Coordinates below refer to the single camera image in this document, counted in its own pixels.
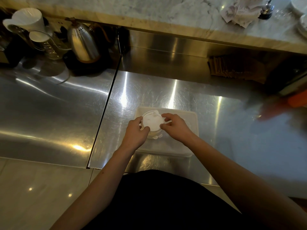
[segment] right hand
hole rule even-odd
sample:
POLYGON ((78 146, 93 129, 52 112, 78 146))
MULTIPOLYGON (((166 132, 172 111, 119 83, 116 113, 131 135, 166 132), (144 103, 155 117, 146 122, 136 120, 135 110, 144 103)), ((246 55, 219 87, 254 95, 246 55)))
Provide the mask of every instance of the right hand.
POLYGON ((161 115, 165 118, 164 121, 169 123, 160 124, 160 128, 166 131, 173 139, 180 141, 186 145, 195 134, 190 130, 185 121, 179 117, 177 114, 165 113, 161 115))

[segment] tile floor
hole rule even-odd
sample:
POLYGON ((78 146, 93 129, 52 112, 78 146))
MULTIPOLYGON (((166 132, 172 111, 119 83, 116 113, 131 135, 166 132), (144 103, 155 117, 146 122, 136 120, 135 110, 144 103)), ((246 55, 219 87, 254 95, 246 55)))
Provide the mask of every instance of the tile floor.
MULTIPOLYGON (((0 229, 49 229, 98 173, 0 158, 0 229)), ((234 206, 220 187, 204 186, 234 206)))

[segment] marble countertop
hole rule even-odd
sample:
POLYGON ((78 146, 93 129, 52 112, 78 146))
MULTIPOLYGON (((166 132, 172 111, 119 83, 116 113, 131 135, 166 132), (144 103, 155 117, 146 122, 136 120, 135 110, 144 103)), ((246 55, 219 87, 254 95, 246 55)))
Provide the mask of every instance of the marble countertop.
MULTIPOLYGON (((256 20, 246 29, 227 23, 219 10, 231 0, 0 0, 0 6, 34 7, 48 16, 64 16, 211 42, 307 54, 307 39, 296 30, 298 18, 256 20)), ((284 10, 290 0, 273 0, 284 10)))

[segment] forearm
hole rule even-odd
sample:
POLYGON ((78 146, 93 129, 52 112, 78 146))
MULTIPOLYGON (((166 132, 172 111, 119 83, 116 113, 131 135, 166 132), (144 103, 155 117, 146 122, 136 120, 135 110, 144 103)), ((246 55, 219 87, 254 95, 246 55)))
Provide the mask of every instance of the forearm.
POLYGON ((307 228, 306 213, 261 178, 222 155, 197 136, 193 136, 186 146, 242 213, 274 228, 307 228))
POLYGON ((116 150, 93 182, 63 213, 51 229, 81 229, 112 201, 117 186, 131 159, 128 149, 116 150))

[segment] white plastic tray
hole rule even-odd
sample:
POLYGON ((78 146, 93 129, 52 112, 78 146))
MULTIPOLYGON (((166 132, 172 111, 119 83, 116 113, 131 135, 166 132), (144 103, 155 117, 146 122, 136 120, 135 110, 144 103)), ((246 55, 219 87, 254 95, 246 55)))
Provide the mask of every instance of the white plastic tray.
MULTIPOLYGON (((160 114, 171 113, 179 115, 185 120, 191 131, 197 136, 199 135, 197 114, 192 111, 140 106, 136 109, 135 118, 152 110, 157 110, 160 114)), ((193 155, 191 150, 189 150, 181 142, 171 138, 165 131, 162 131, 161 138, 147 139, 137 151, 183 157, 190 157, 193 155)))

